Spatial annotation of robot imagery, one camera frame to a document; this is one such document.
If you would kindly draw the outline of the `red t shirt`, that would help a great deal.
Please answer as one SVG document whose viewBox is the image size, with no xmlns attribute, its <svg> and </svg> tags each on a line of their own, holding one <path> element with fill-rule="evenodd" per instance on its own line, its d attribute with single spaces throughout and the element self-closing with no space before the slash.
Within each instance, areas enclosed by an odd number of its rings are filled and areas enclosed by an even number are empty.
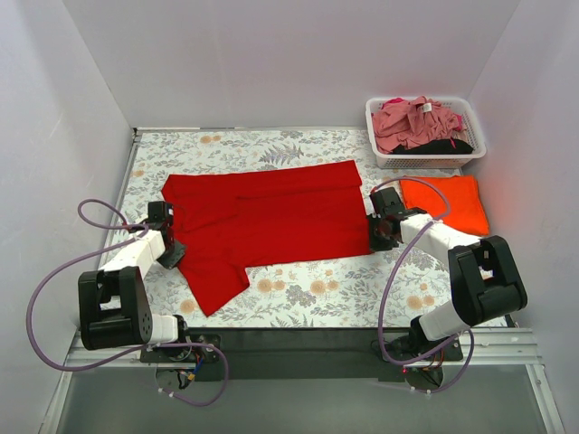
<svg viewBox="0 0 579 434">
<path fill-rule="evenodd" d="M 354 161 L 228 175 L 170 175 L 178 268 L 206 316 L 249 287 L 247 268 L 370 253 Z"/>
</svg>

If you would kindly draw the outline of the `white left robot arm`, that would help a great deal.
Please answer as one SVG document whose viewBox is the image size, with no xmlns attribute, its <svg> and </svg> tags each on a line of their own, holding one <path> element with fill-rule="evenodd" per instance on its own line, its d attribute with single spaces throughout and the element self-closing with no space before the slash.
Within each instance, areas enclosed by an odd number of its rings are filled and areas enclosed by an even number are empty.
<svg viewBox="0 0 579 434">
<path fill-rule="evenodd" d="M 193 349 L 180 315 L 151 311 L 145 277 L 152 266 L 174 269 L 185 256 L 185 245 L 175 238 L 174 206 L 164 201 L 147 205 L 147 217 L 130 229 L 129 245 L 96 271 L 78 280 L 81 341 L 88 350 L 129 345 L 160 345 L 175 362 Z"/>
</svg>

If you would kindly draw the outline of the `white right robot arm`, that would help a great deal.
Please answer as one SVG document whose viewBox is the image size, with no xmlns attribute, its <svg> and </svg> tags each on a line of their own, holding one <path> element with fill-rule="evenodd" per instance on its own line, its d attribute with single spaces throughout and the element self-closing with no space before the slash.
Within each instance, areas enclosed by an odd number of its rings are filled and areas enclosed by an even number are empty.
<svg viewBox="0 0 579 434">
<path fill-rule="evenodd" d="M 527 305 L 527 292 L 510 247 L 500 236 L 480 238 L 457 231 L 420 208 L 406 208 L 393 187 L 374 189 L 367 217 L 370 247 L 387 251 L 417 248 L 448 271 L 451 298 L 415 317 L 406 335 L 378 340 L 385 360 L 411 363 L 434 357 L 459 334 Z"/>
</svg>

